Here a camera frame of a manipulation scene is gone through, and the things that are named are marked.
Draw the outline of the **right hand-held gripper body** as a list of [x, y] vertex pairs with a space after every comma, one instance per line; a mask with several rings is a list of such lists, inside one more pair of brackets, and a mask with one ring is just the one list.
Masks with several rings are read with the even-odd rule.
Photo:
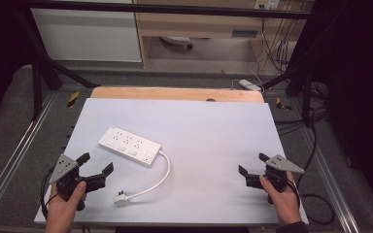
[[[290, 187], [297, 195], [298, 204], [300, 204], [299, 194], [296, 190], [294, 182], [288, 179], [287, 172], [304, 174], [305, 170], [287, 160], [281, 155], [275, 155], [265, 163], [265, 171], [263, 177], [273, 184], [277, 191], [283, 192], [286, 187]], [[246, 178], [246, 186], [258, 189], [264, 189], [261, 185], [260, 175], [250, 174]]]

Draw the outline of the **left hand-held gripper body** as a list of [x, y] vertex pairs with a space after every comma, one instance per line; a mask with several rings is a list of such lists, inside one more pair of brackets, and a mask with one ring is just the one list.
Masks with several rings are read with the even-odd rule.
[[68, 201], [74, 189], [80, 182], [86, 183], [85, 193], [89, 193], [106, 185], [106, 178], [101, 173], [89, 177], [80, 175], [80, 167], [76, 159], [72, 159], [65, 154], [61, 154], [54, 166], [50, 184], [55, 184], [59, 196]]

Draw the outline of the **person's left hand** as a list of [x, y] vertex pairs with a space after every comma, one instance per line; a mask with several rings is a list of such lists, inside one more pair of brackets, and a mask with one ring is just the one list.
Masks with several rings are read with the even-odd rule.
[[52, 199], [48, 207], [47, 225], [61, 224], [72, 226], [78, 204], [81, 200], [85, 199], [85, 188], [86, 183], [80, 182], [74, 189], [69, 200], [64, 201], [61, 197], [57, 196], [57, 187], [53, 185], [51, 187]]

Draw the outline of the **person's right hand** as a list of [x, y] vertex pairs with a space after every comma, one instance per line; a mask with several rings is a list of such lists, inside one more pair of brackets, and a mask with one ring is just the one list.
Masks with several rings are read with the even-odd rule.
[[290, 225], [302, 220], [297, 195], [290, 187], [279, 192], [265, 177], [261, 176], [260, 182], [264, 190], [269, 194], [276, 210], [277, 218], [281, 226]]

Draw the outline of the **white plug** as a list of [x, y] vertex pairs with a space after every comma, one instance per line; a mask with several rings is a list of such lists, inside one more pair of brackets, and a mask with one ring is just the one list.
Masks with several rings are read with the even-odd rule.
[[125, 191], [119, 191], [118, 195], [114, 199], [115, 204], [123, 204], [124, 202], [128, 201], [128, 196], [126, 195]]

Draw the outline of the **white table mat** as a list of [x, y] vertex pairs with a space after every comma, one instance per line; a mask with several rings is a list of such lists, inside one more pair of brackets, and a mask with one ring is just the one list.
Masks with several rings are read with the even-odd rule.
[[[151, 167], [98, 145], [110, 126], [161, 144]], [[284, 152], [265, 103], [95, 99], [85, 101], [65, 150], [88, 152], [84, 176], [113, 163], [104, 188], [88, 194], [78, 224], [219, 225], [274, 224], [264, 191], [246, 186], [238, 165], [261, 174], [259, 160]], [[128, 201], [115, 204], [119, 191]]]

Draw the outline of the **white floor power strip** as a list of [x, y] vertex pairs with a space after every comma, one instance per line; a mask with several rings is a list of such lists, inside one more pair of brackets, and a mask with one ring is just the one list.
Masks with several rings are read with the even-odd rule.
[[258, 85], [251, 83], [248, 80], [241, 80], [238, 82], [238, 84], [244, 87], [246, 90], [261, 91], [261, 88]]

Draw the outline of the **black metal stand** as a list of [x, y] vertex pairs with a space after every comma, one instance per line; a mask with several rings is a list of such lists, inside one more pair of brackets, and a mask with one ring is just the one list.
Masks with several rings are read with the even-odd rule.
[[15, 13], [15, 18], [26, 37], [26, 47], [29, 49], [32, 58], [33, 120], [36, 120], [43, 111], [42, 82], [45, 82], [50, 90], [59, 90], [62, 87], [62, 82], [57, 75], [58, 72], [82, 84], [84, 87], [98, 87], [97, 83], [92, 83], [73, 73], [48, 55], [43, 40], [39, 35], [39, 30], [34, 23], [33, 16], [28, 14], [26, 10], [20, 10]]
[[312, 120], [310, 117], [312, 68], [310, 67], [310, 64], [310, 61], [299, 61], [287, 69], [283, 75], [261, 85], [262, 89], [266, 90], [286, 79], [290, 79], [289, 85], [286, 89], [286, 94], [288, 97], [292, 97], [298, 92], [303, 91], [301, 119], [307, 127], [312, 126]]

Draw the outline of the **wooden table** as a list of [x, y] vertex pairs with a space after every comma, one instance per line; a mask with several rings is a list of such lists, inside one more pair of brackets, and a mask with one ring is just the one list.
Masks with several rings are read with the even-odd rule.
[[262, 94], [258, 91], [175, 87], [98, 86], [92, 90], [90, 97], [210, 102], [264, 102]]

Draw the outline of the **white cabinet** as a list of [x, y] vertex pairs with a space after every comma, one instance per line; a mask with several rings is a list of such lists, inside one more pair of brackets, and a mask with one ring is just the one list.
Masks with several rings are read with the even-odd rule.
[[131, 13], [32, 9], [49, 56], [57, 60], [142, 60]]

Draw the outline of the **wooden desk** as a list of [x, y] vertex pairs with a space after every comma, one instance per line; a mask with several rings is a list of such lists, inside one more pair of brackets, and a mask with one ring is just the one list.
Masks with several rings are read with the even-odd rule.
[[[255, 0], [133, 0], [135, 4], [220, 7], [260, 10]], [[314, 0], [280, 0], [278, 11], [309, 12]], [[244, 39], [250, 42], [258, 67], [264, 71], [273, 63], [280, 44], [293, 44], [305, 25], [303, 19], [225, 17], [137, 13], [138, 30], [146, 37], [189, 37]]]

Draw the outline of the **office chair base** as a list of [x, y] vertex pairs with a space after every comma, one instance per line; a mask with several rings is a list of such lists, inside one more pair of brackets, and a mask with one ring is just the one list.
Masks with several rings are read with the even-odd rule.
[[186, 46], [188, 50], [193, 49], [193, 44], [188, 37], [162, 37], [162, 40], [178, 46]]

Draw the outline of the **aluminium rail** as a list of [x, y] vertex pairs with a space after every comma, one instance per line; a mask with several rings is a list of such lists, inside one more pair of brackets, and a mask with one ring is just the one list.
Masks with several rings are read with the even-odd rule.
[[32, 120], [25, 133], [22, 135], [17, 147], [13, 151], [10, 159], [6, 163], [0, 173], [0, 199], [2, 198], [6, 188], [8, 187], [14, 173], [17, 170], [21, 160], [24, 158], [26, 152], [28, 151], [33, 139], [35, 138], [37, 132], [39, 131], [42, 123], [44, 122], [54, 98], [57, 96], [57, 91], [50, 91], [47, 95], [42, 108], [43, 110], [38, 114], [37, 118]]
[[356, 223], [356, 219], [348, 206], [338, 182], [335, 180], [330, 168], [327, 166], [323, 153], [318, 145], [318, 137], [314, 135], [313, 128], [306, 127], [303, 129], [303, 133], [309, 143], [309, 146], [313, 150], [312, 161], [315, 163], [319, 171], [325, 190], [329, 196], [334, 211], [338, 216], [340, 224], [344, 229], [344, 232], [359, 233], [359, 227]]

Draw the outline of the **wall socket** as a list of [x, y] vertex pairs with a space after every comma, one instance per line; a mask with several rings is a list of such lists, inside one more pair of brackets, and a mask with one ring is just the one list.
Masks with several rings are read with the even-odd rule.
[[261, 10], [276, 10], [280, 0], [255, 0], [254, 8]]

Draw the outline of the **black metal frame bar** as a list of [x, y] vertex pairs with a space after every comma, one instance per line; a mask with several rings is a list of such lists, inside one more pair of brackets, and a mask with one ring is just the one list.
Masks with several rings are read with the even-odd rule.
[[290, 12], [277, 10], [250, 10], [220, 7], [172, 6], [153, 4], [123, 4], [101, 2], [77, 2], [55, 0], [17, 0], [17, 3], [28, 8], [72, 10], [72, 11], [98, 11], [98, 12], [124, 12], [124, 13], [150, 13], [172, 15], [200, 15], [225, 17], [268, 17], [290, 19], [321, 19], [327, 12]]

